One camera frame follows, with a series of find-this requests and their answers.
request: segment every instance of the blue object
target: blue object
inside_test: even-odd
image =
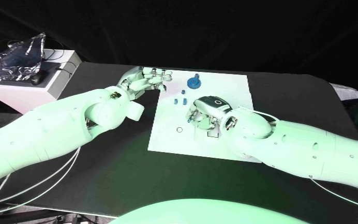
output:
[[[188,78],[187,80],[187,87],[191,89],[197,89],[200,85],[201,83],[199,81],[199,74],[194,74],[194,77]]]

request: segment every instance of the white paper sheet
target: white paper sheet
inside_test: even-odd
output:
[[[238,106],[252,109],[246,76],[181,70],[171,70],[171,72],[173,80],[164,83],[167,91],[158,96],[148,151],[259,162],[255,158],[246,159],[236,156],[219,139],[219,132],[207,133],[193,128],[184,117],[193,101],[201,96],[217,96],[229,103],[232,109]],[[194,73],[199,74],[201,83],[197,89],[190,89],[186,83]]]

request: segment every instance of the white box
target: white box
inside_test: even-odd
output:
[[[47,58],[51,55],[53,50],[44,49],[43,51],[44,58]],[[60,58],[47,62],[61,63],[59,68],[73,74],[76,69],[74,66],[77,67],[80,64],[76,52],[73,50],[54,50],[50,59],[57,57]],[[0,85],[0,101],[21,114],[25,114],[34,107],[54,101],[69,81],[69,73],[66,71],[56,71],[44,88]]]

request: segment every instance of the robotic hand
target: robotic hand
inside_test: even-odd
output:
[[[356,140],[243,107],[232,109],[213,96],[194,100],[186,119],[206,131],[219,126],[220,139],[238,156],[255,157],[291,175],[358,187]]]
[[[118,85],[50,102],[0,129],[0,178],[33,163],[56,158],[116,128],[123,118],[139,119],[132,102],[148,89],[165,91],[171,71],[132,68]]]

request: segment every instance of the black table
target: black table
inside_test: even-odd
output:
[[[115,85],[132,66],[82,63],[60,98]],[[281,120],[315,126],[358,139],[352,121],[333,88],[308,75],[210,71],[248,75],[253,109]],[[141,119],[100,134],[80,149],[77,161],[59,185],[31,206],[77,213],[119,216],[141,206],[181,198],[233,201],[263,207],[310,223],[356,223],[358,207],[314,183],[262,163],[213,159],[147,150],[158,91],[147,91],[136,102]],[[47,177],[72,153],[11,174],[0,197],[15,193]],[[11,203],[22,203],[59,179],[53,177]],[[358,189],[321,185],[358,201]]]

